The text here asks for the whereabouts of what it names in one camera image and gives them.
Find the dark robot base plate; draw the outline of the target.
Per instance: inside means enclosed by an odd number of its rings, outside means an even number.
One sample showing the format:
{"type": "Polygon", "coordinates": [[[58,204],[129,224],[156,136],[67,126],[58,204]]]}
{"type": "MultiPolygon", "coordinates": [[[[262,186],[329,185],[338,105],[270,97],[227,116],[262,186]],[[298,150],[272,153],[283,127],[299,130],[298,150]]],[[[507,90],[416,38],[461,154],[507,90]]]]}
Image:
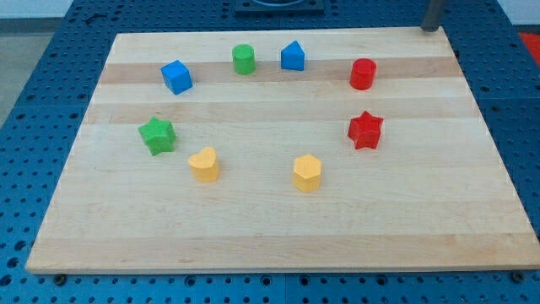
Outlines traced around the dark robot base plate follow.
{"type": "Polygon", "coordinates": [[[325,0],[235,0],[236,15],[253,14],[323,14],[325,0]]]}

